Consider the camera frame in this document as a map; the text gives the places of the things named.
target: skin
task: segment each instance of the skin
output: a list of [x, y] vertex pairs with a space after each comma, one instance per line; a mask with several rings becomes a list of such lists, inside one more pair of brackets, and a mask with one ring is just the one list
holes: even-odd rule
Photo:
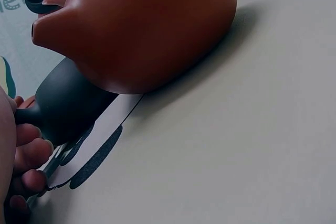
[[[66, 0], [44, 0], [62, 8]], [[11, 99], [0, 87], [0, 224], [26, 223], [30, 216], [26, 199], [45, 191], [47, 178], [37, 171], [54, 151], [41, 131], [31, 124], [15, 125], [14, 113], [30, 102]]]

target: white paper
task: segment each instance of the white paper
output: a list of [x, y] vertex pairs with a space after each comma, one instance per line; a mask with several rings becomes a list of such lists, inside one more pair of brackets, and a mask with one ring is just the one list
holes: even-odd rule
[[54, 188], [67, 182], [97, 152], [138, 104], [143, 95], [119, 95], [96, 120], [75, 157], [65, 166], [59, 166], [48, 181]]

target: fingernail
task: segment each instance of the fingernail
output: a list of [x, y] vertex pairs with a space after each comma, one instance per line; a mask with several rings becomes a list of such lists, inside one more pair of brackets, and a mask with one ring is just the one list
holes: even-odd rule
[[52, 144], [51, 141], [49, 141], [49, 140], [47, 140], [47, 139], [45, 139], [45, 141], [51, 146], [51, 155], [52, 155], [53, 152], [54, 152], [54, 145]]
[[39, 127], [35, 127], [35, 128], [38, 130], [38, 137], [41, 138], [42, 137], [42, 132], [41, 132], [40, 128]]

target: gray table surface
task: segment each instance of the gray table surface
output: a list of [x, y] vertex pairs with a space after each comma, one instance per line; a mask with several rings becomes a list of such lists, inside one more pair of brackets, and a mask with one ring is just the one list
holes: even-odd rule
[[238, 0], [220, 47], [146, 95], [99, 169], [43, 196], [32, 223], [334, 223], [335, 11]]

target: white surface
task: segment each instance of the white surface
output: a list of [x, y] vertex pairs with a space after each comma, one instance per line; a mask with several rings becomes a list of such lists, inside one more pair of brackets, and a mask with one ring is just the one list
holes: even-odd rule
[[334, 223], [334, 0], [239, 0], [201, 65], [147, 95], [81, 187], [33, 223]]
[[74, 158], [66, 166], [58, 166], [48, 181], [48, 187], [54, 188], [71, 179], [115, 132], [142, 97], [142, 94], [117, 96], [96, 120]]

